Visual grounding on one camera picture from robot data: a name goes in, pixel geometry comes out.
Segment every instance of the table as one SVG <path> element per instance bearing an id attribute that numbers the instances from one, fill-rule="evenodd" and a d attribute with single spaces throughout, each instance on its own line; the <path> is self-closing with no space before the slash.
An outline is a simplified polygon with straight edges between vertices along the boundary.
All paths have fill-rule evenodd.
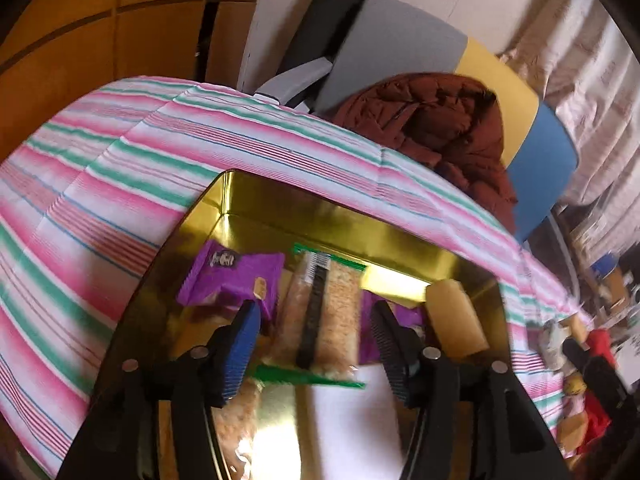
<path id="1" fill-rule="evenodd" d="M 400 226 L 493 273 L 513 369 L 551 430 L 535 351 L 567 291 L 488 212 L 399 153 L 235 90 L 137 77 L 82 97 L 0 166 L 0 410 L 54 476 L 137 284 L 217 174 L 245 170 Z"/>

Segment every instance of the red object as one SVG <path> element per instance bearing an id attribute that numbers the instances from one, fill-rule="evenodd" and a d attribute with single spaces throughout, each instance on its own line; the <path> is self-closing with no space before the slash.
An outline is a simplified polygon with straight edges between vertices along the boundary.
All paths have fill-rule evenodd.
<path id="1" fill-rule="evenodd" d="M 394 76 L 345 101 L 333 122 L 434 170 L 515 231 L 516 194 L 500 161 L 502 115 L 481 82 Z"/>
<path id="2" fill-rule="evenodd" d="M 616 360 L 610 350 L 611 339 L 609 338 L 609 332 L 606 330 L 593 330 L 588 335 L 586 343 L 589 346 L 590 354 L 601 355 L 611 366 L 616 367 Z M 584 394 L 584 411 L 587 413 L 588 425 L 582 445 L 577 450 L 579 454 L 587 452 L 589 443 L 600 438 L 611 422 L 598 399 L 588 389 Z"/>

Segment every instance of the barcode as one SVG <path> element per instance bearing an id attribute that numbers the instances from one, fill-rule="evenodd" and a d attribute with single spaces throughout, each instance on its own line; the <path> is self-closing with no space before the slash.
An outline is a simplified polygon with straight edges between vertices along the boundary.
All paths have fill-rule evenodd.
<path id="1" fill-rule="evenodd" d="M 313 283 L 316 267 L 322 267 L 323 269 L 329 270 L 329 263 L 331 262 L 330 255 L 326 253 L 307 253 L 305 257 L 305 281 L 307 283 Z"/>

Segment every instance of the blue container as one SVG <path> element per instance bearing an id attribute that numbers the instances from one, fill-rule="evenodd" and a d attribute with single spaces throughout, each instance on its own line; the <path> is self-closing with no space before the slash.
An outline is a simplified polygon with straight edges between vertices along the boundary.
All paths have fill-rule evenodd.
<path id="1" fill-rule="evenodd" d="M 603 257 L 601 257 L 597 262 L 595 262 L 591 269 L 596 275 L 596 278 L 601 280 L 605 276 L 608 276 L 613 272 L 613 269 L 616 268 L 618 264 L 618 258 L 614 256 L 612 253 L 607 253 Z"/>

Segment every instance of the white curtain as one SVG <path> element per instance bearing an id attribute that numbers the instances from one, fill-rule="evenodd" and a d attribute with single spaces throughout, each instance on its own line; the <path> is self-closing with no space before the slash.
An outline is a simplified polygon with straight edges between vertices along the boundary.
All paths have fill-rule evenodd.
<path id="1" fill-rule="evenodd" d="M 596 260 L 640 240 L 640 64 L 599 0 L 549 0 L 502 56 L 555 110 L 580 162 L 565 192 L 589 204 L 613 190 L 585 247 Z"/>

